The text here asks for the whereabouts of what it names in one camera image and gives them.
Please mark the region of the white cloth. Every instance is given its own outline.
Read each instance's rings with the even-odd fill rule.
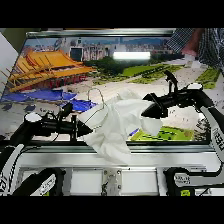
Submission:
[[[142,100],[131,90],[119,93],[105,104],[104,107],[99,104],[78,116],[85,125],[95,129],[84,135],[83,140],[110,162],[128,164],[131,160],[131,152],[126,145],[129,134],[140,128],[155,136],[162,127],[162,122],[159,119],[141,117],[141,113],[152,102]]]

